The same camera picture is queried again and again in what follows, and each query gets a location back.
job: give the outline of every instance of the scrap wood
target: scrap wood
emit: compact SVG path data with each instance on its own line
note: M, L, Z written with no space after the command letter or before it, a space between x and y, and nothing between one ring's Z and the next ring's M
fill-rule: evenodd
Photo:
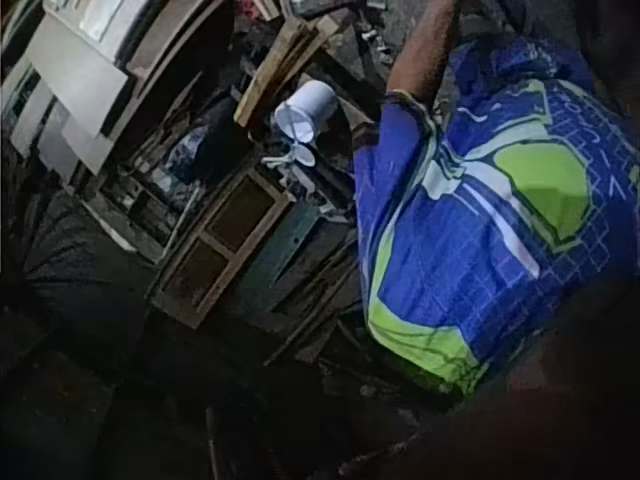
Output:
M342 335L344 335L344 338L346 338L347 341L351 345L356 347L356 349L364 356L364 359L367 362L372 362L373 361L371 359L371 356L369 356L369 354L367 353L367 351L364 348L364 346L358 341L358 339L355 337L355 335L353 333L351 333L351 330L349 330L347 328L347 326L341 320L338 320L338 330L340 330Z
M321 357L319 360L320 365L324 366L325 368L328 369L334 369L334 370L341 370L345 373L348 373L349 375L351 375L353 378L355 378L356 380L359 380L363 383L366 383L368 385L375 385L376 387L379 387L383 390L386 390L388 392L394 392L399 390L399 387L397 385L394 385L393 383L389 383L385 380L382 380L381 378L378 377L372 377L371 375L366 375L364 373L360 373L360 372L356 372L355 370L353 370L352 368L346 367L344 365L340 365L338 363L332 362L331 360L325 358L325 357Z
M289 18L293 15L293 7L291 6L291 0L280 0L280 10L284 18Z
M309 314L309 316L293 331L291 335L284 341L284 343L264 362L264 366L268 367L274 361L282 355L297 339L302 335L305 330L310 326L317 326L318 317L322 314L325 308L329 305L336 293L342 288L342 285L347 281L351 273L358 267L358 260L354 259L342 276L325 292L318 304Z
M220 454L216 445L216 431L217 431L217 419L213 412L212 407L207 408L207 440L209 447L209 461L211 462L211 473L213 474L213 480L222 480L223 476L220 472Z
M254 116L255 110L263 100L273 77L277 75L282 63L287 58L301 36L306 36L306 22L296 17L289 17L280 29L276 40L262 62L249 88L242 96L233 119L241 127L246 127Z
M329 339L333 335L333 332L338 325L338 315L331 313L326 318L330 319L329 322L325 325L324 331L322 334L311 344L304 347L298 353L296 353L296 359L305 363L313 363L316 361L318 356L324 350L324 347L329 342Z
M349 250L357 243L358 236L355 230L349 231L344 240L339 243L335 249L327 255L308 275L303 277L298 285L287 296L285 296L272 310L277 309L280 305L286 303L292 298L299 298L304 295L308 297L313 291L316 291L322 285L324 277L329 274L349 253Z
M277 95L339 27L339 21L329 15L317 23L288 17L238 105L236 123L247 127L259 107Z
M253 0L253 4L267 22L280 16L280 10L273 0Z
M331 15L325 15L322 17L316 25L316 36L309 43L308 47L302 52L302 54L296 59L295 63L289 68L282 83L278 86L276 93L278 93L291 79L307 64L314 53L316 53L322 45L333 35L338 32L340 23L337 22Z

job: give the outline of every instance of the white plastic item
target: white plastic item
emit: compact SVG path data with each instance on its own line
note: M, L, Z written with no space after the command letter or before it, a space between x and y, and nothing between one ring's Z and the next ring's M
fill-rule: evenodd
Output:
M338 97L326 83L310 80L276 108L275 121L292 140L311 143L338 107Z

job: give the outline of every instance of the furniture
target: furniture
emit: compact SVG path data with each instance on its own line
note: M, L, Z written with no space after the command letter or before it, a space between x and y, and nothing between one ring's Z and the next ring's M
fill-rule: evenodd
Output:
M152 303L198 328L289 204L254 168L236 174L160 273Z

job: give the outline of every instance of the person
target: person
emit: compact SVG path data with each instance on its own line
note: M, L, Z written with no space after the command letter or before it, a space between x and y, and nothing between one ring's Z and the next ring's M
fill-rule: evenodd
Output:
M574 292L640 271L640 155L580 52L516 34L450 51L457 0L430 0L354 155L372 336L473 392ZM445 68L458 99L436 121Z

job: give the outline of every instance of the wooden board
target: wooden board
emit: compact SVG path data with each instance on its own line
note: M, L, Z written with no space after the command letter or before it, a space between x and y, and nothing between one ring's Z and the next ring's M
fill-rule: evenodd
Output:
M40 132L40 124L53 99L53 92L49 86L40 80L27 100L11 134L11 143L23 157L29 156L31 144Z
M69 184L78 166L78 157L62 136L62 128L68 119L67 109L60 102L56 102L38 142L40 160L49 170L55 171L64 184Z
M69 113L100 133L127 76L51 15L45 15L27 57Z
M158 14L127 64L127 70L141 80L136 87L138 93L144 89L146 80L160 66L179 35L194 21L198 10L207 2L211 0L171 0Z
M322 45L338 31L339 28L340 24L330 15L325 15L318 21L315 27L316 35L313 37L311 42L309 42L306 48L300 53L300 55L297 58L293 59L293 64L288 67L284 79L278 86L276 93L287 83L289 83L291 79L300 72L300 70L302 70L307 62L311 60L313 54L316 53L320 49L320 47L322 47Z
M280 10L278 10L273 0L253 0L253 4L267 22L280 16Z
M241 127L249 125L258 105L264 102L263 97L268 91L274 76L278 74L282 63L286 60L298 40L300 40L306 28L306 23L303 20L296 17L287 18L267 57L258 68L255 77L249 84L249 88L242 96L242 100L233 117L238 125Z
M238 173L160 274L153 304L198 328L288 206L287 196L254 169Z
M174 99L199 73L196 54L203 48L209 54L215 48L226 49L227 45L222 44L223 40L217 37L221 35L220 29L212 29L219 20L217 14L224 14L224 7L228 5L230 4L224 0L214 0L189 24L148 79L144 90L127 105L109 134L112 142L124 145L126 150L130 144L146 138L162 122ZM133 152L125 151L124 155L130 153Z
M113 149L113 142L101 133L93 137L73 117L65 122L62 136L89 171L98 175Z
M56 8L44 0L45 11L60 20L110 63L151 0L73 0Z
M22 85L30 71L31 62L26 55L23 55L20 57L20 60L18 60L18 63L13 66L11 72L2 83L2 98L0 99L2 107L0 112L4 113L4 109L7 105L12 103L14 94L19 90L19 87Z

